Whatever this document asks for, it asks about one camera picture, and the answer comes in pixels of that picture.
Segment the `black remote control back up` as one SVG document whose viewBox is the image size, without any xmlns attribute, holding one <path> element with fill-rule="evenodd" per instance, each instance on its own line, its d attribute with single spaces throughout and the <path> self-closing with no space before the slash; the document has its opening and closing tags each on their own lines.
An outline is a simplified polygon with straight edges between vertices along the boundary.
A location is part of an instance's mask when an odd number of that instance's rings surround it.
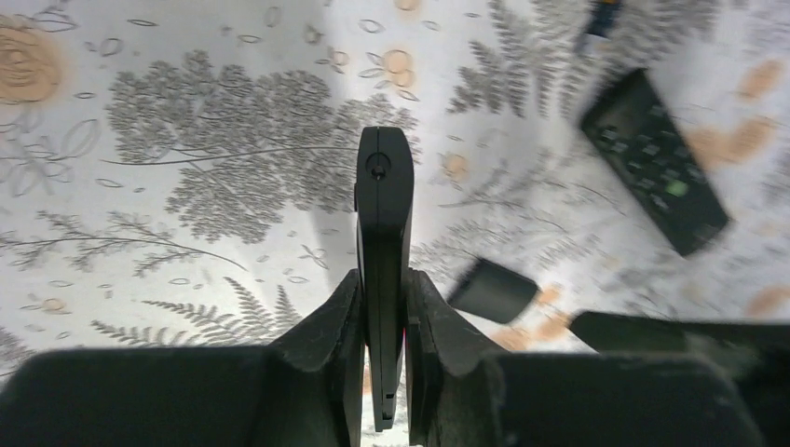
<svg viewBox="0 0 790 447">
<path fill-rule="evenodd" d="M 402 370 L 404 287 L 415 175 L 410 145 L 394 127 L 362 130 L 354 205 L 375 430 L 392 428 Z"/>
</svg>

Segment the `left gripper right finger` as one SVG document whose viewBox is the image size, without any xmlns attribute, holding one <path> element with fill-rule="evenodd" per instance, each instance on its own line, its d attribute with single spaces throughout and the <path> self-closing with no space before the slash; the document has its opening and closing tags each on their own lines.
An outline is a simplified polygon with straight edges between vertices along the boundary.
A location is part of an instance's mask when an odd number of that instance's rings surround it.
<svg viewBox="0 0 790 447">
<path fill-rule="evenodd" d="M 725 371 L 680 353 L 517 353 L 406 286 L 409 441 L 421 446 L 765 446 Z"/>
</svg>

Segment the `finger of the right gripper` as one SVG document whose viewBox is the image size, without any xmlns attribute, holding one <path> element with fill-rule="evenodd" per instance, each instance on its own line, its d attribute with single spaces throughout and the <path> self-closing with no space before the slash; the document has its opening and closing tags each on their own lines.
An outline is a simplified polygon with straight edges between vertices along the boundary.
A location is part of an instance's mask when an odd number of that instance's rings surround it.
<svg viewBox="0 0 790 447">
<path fill-rule="evenodd" d="M 769 446 L 789 444 L 789 325 L 670 321 L 585 311 L 568 329 L 598 352 L 676 352 L 713 362 Z"/>
</svg>

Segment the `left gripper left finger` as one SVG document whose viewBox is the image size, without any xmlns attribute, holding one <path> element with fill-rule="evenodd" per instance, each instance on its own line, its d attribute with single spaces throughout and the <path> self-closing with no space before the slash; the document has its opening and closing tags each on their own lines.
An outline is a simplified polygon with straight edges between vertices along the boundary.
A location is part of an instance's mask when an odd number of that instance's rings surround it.
<svg viewBox="0 0 790 447">
<path fill-rule="evenodd" d="M 5 446 L 357 446 L 358 274 L 268 345 L 73 349 L 1 394 Z"/>
</svg>

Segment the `black battery cover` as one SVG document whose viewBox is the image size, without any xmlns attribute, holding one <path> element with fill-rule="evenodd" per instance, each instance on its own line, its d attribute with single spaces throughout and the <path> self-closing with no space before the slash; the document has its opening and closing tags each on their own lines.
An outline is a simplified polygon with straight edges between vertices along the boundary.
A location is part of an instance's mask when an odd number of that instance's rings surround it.
<svg viewBox="0 0 790 447">
<path fill-rule="evenodd" d="M 531 278 L 506 266 L 477 258 L 449 293 L 446 302 L 454 309 L 498 324 L 516 320 L 539 295 Z"/>
</svg>

